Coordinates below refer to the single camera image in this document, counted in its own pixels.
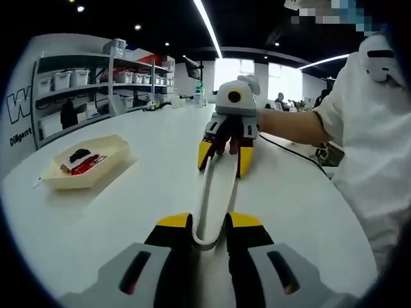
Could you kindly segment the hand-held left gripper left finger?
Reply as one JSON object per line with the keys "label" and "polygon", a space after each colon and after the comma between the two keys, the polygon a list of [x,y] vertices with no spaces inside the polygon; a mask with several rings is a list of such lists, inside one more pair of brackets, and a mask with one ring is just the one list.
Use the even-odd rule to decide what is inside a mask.
{"label": "hand-held left gripper left finger", "polygon": [[63,307],[189,307],[192,226],[188,212],[160,219],[143,243],[105,263],[92,286],[63,295]]}

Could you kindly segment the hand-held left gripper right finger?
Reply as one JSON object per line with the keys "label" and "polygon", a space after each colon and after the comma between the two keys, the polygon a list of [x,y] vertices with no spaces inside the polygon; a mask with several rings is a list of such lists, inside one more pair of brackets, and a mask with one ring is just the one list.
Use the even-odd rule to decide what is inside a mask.
{"label": "hand-held left gripper right finger", "polygon": [[225,232],[237,307],[348,307],[347,293],[330,289],[314,264],[275,243],[258,218],[228,212]]}

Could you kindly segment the person's right hand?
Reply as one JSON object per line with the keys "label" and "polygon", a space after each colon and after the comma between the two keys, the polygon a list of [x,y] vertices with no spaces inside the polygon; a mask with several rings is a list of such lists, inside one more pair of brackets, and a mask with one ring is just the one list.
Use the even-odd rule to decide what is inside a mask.
{"label": "person's right hand", "polygon": [[216,134],[215,149],[216,154],[222,155],[225,152],[226,144],[229,143],[229,153],[235,155],[239,151],[239,142],[242,124],[233,118],[226,119]]}

